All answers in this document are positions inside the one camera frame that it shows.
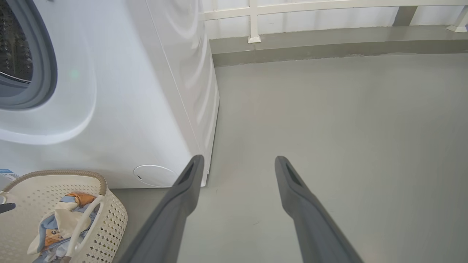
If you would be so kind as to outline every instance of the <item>white plastic basket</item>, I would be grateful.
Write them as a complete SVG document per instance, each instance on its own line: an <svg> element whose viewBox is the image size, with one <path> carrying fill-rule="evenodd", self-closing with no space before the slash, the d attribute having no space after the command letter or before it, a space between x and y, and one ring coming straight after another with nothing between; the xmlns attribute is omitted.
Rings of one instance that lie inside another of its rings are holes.
<svg viewBox="0 0 468 263"><path fill-rule="evenodd" d="M84 223L84 219L98 204L100 207L79 246L76 244L80 228L75 228L62 262L112 262L127 225L127 211L107 188L100 174L78 170L30 173L0 191L0 196L5 198L3 203L16 204L15 209L0 214L0 262L33 262L37 254L27 255L26 252L37 235L39 221L55 209L64 195L71 192L83 192L96 197L78 224Z"/></svg>

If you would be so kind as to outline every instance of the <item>white wall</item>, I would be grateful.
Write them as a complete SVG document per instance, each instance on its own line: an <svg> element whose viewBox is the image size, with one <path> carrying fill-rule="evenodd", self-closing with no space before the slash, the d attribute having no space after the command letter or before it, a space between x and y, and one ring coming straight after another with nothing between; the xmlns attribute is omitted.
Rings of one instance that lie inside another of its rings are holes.
<svg viewBox="0 0 468 263"><path fill-rule="evenodd" d="M259 6L293 2L293 0L258 0ZM217 0L218 10L248 7L248 0ZM212 0L203 0L205 11L212 11ZM418 7L411 25L448 25L455 21L463 6ZM392 26L398 7L329 9L258 16L259 34ZM249 17L206 21L210 39L250 35Z"/></svg>

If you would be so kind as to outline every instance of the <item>gray floor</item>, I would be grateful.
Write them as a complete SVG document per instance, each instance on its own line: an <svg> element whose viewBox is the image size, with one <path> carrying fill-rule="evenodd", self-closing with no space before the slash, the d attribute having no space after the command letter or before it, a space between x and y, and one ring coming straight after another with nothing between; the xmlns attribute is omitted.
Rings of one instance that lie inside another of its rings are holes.
<svg viewBox="0 0 468 263"><path fill-rule="evenodd" d="M211 173L178 262L301 262L277 155L365 262L467 262L467 69L468 55L217 68ZM167 190L113 191L129 213L118 259Z"/></svg>

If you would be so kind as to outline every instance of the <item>basket handle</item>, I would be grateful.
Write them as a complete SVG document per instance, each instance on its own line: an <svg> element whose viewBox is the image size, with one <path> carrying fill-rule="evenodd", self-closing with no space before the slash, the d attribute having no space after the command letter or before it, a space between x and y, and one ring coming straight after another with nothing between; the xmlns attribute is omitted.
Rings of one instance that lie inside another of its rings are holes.
<svg viewBox="0 0 468 263"><path fill-rule="evenodd" d="M86 210L81 215L80 220L78 220L78 223L76 224L76 227L73 230L72 237L70 238L70 243L68 244L68 250L66 251L65 257L62 258L61 263L70 262L70 260L72 259L73 253L75 253L76 243L78 243L78 238L81 234L80 232L81 227L85 224L85 220L89 218L89 215L96 208L97 205L101 204L101 207L102 205L104 205L103 199L104 199L103 195L99 195L98 197L96 197L96 199L94 199L94 201L92 201L89 204L88 208L86 208ZM86 233L86 236L83 239L83 243L85 242L86 237L91 234L91 230L93 230L92 226L95 222L96 222L96 219L91 224L88 230L88 233Z"/></svg>
<svg viewBox="0 0 468 263"><path fill-rule="evenodd" d="M89 171L81 171L81 170L45 170L45 171L37 171L37 172L32 172L26 175L21 176L20 178L14 180L11 182L9 185L7 185L3 191L5 193L8 193L14 186L17 184L21 183L22 181L29 179L31 177L35 176L45 176L45 175L80 175L80 176L88 176L88 177L93 177L99 180L100 183L100 189L99 189L99 194L105 196L106 191L107 191L107 182L104 177L98 173L95 172L89 172Z"/></svg>

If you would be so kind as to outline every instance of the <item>washing machine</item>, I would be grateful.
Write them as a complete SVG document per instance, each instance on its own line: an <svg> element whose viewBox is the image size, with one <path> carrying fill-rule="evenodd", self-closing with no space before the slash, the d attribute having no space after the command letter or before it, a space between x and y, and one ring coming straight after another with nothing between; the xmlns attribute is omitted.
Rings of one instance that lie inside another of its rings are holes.
<svg viewBox="0 0 468 263"><path fill-rule="evenodd" d="M0 187L81 169L109 188L210 168L219 94L198 0L1 0Z"/></svg>

